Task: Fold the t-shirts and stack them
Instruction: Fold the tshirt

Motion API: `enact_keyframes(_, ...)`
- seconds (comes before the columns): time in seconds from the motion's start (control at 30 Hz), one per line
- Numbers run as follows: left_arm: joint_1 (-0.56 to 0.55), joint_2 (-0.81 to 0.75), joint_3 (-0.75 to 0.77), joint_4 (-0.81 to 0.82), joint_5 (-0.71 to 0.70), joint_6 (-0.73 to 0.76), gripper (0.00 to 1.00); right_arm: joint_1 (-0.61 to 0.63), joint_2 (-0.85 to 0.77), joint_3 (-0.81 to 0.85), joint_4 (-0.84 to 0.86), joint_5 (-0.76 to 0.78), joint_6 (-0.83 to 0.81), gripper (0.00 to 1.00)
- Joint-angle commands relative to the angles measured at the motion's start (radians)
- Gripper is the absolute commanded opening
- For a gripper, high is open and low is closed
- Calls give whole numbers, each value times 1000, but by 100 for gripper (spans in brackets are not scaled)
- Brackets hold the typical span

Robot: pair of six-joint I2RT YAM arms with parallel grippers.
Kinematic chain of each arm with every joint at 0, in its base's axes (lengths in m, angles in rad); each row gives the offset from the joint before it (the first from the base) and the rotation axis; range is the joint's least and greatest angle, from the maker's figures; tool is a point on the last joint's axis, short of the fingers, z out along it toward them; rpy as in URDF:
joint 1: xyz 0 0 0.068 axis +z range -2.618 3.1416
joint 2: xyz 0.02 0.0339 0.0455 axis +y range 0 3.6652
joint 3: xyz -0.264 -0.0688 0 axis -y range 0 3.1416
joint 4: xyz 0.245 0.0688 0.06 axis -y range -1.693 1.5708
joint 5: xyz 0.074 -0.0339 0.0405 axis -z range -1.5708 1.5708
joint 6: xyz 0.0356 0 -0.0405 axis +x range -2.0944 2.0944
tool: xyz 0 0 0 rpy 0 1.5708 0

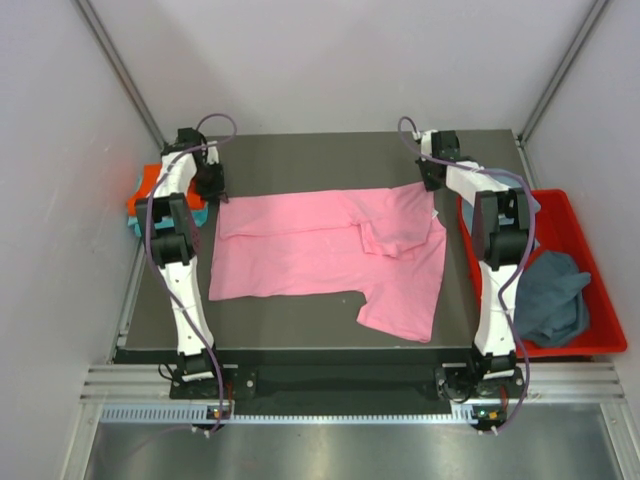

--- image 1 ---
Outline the pink t shirt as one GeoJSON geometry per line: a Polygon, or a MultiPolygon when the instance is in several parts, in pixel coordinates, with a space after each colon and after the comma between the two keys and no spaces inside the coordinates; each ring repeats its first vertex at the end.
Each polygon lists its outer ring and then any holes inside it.
{"type": "Polygon", "coordinates": [[[356,291],[360,325],[427,343],[446,240],[420,183],[236,197],[219,210],[208,297],[356,291]]]}

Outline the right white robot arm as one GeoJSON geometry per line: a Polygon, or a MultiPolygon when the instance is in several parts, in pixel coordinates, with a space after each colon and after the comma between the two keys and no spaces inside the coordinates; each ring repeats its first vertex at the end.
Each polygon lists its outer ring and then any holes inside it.
{"type": "Polygon", "coordinates": [[[466,380],[474,393],[487,396],[518,376],[516,291],[535,239],[535,205],[521,177],[461,157],[454,131],[418,131],[412,137],[425,188],[446,188],[472,208],[470,238],[481,297],[466,380]]]}

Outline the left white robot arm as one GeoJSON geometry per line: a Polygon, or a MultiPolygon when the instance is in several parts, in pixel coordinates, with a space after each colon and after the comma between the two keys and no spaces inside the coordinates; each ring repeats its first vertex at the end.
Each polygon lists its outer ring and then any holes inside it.
{"type": "Polygon", "coordinates": [[[195,128],[177,131],[161,151],[149,192],[135,201],[135,214],[152,273],[166,289],[177,332],[173,381],[190,383],[205,396],[226,387],[227,374],[215,358],[198,283],[199,227],[189,193],[204,203],[226,202],[224,169],[216,146],[195,128]]]}

